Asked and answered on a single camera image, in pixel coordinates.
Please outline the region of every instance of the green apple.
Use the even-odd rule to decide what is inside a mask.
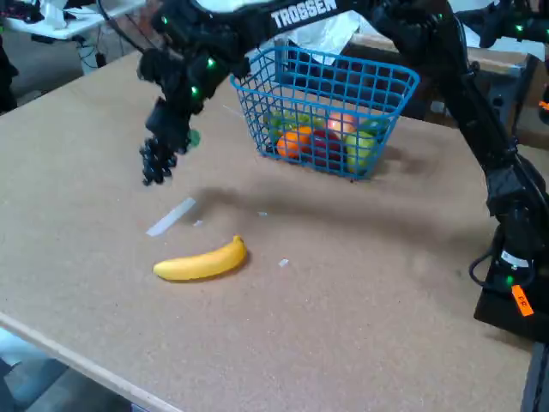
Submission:
[[[366,172],[369,158],[376,147],[376,138],[370,133],[359,131],[345,138],[347,151],[347,168],[351,173],[362,174]]]

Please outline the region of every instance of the banana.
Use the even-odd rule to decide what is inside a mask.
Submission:
[[[231,243],[203,255],[165,260],[153,267],[153,272],[167,281],[192,281],[217,276],[239,266],[247,255],[240,236]]]

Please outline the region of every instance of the cable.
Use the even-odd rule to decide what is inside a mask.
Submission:
[[[481,264],[482,262],[484,262],[485,260],[487,260],[491,255],[492,255],[492,252],[493,252],[493,247],[490,246],[490,249],[488,249],[488,251],[482,255],[481,257],[475,259],[471,265],[469,266],[469,276],[471,277],[471,279],[473,280],[473,282],[475,282],[477,285],[479,285],[481,288],[484,288],[484,289],[489,289],[489,290],[493,290],[494,287],[488,283],[488,282],[484,282],[484,281],[481,281],[475,274],[474,274],[474,270],[477,268],[477,266],[479,264]]]
[[[130,21],[131,24],[134,25],[134,27],[137,29],[137,31],[143,36],[143,38],[149,43],[154,49],[158,48],[156,45],[151,41],[149,37],[141,30],[141,28],[137,25],[137,23],[134,21],[134,19],[131,18],[130,15],[126,14],[126,18]]]
[[[488,290],[497,290],[497,288],[494,287],[491,283],[481,281],[474,274],[474,270],[477,268],[479,264],[481,264],[486,259],[488,259],[493,254],[493,251],[494,251],[494,248],[493,248],[493,245],[491,245],[488,251],[484,255],[475,259],[469,266],[469,276],[471,277],[473,282],[475,282],[480,287]],[[532,282],[534,281],[534,278],[535,278],[535,267],[534,267],[534,260],[532,259],[528,262],[528,277],[524,280],[524,282],[517,283],[516,285],[520,286],[521,288],[527,288],[528,286],[530,286],[530,284],[532,284]]]
[[[95,52],[99,52],[99,44],[100,44],[100,38],[101,38],[101,27],[99,27],[97,29],[97,39],[95,40],[95,44],[93,45],[85,45],[84,44],[84,41],[81,41],[77,48],[78,49],[85,49],[85,48],[88,48],[88,47],[92,47],[92,51],[90,51],[86,56],[81,56],[80,57],[80,62],[81,63],[84,63],[87,67],[89,67],[90,69],[98,69],[99,67],[95,67],[95,66],[92,66],[90,65],[88,62],[86,62],[86,58],[89,58],[92,54],[94,54]]]
[[[138,50],[141,54],[145,52],[145,50],[139,46],[128,34],[124,32],[120,28],[120,26],[113,20],[109,15],[106,13],[105,9],[103,8],[103,4],[101,3],[101,0],[95,0],[97,3],[97,8],[100,11],[101,15],[105,19],[105,21],[111,26],[112,30],[114,30],[118,36],[122,37],[124,40],[126,40],[128,43],[130,43],[136,50]]]

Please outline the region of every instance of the apple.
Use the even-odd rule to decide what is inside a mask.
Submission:
[[[358,135],[347,136],[345,149],[349,172],[364,174],[367,171],[376,143],[376,138],[365,131],[359,131]]]
[[[340,140],[354,133],[359,125],[359,120],[351,114],[332,112],[328,119],[328,129],[332,130]]]
[[[301,160],[332,170],[344,170],[341,166],[345,150],[337,135],[330,130],[314,130],[311,145],[302,148]]]

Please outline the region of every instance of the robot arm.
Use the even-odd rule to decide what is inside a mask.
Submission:
[[[534,288],[538,269],[549,254],[545,182],[517,153],[516,142],[477,89],[478,65],[469,64],[462,25],[446,1],[280,0],[219,14],[196,0],[165,0],[152,24],[164,36],[166,49],[146,51],[139,67],[140,77],[159,84],[165,95],[147,121],[154,137],[142,148],[144,183],[161,183],[170,175],[174,153],[184,154],[190,143],[190,116],[202,110],[203,102],[214,96],[229,73],[236,77],[249,73],[246,52],[279,33],[348,10],[363,15],[393,40],[419,73],[438,85],[485,173],[487,206],[499,225],[483,257],[492,257],[486,281],[473,273],[480,259],[472,265],[471,277],[485,291],[504,297],[510,296],[512,285]],[[483,320],[525,334],[513,329],[513,322]]]

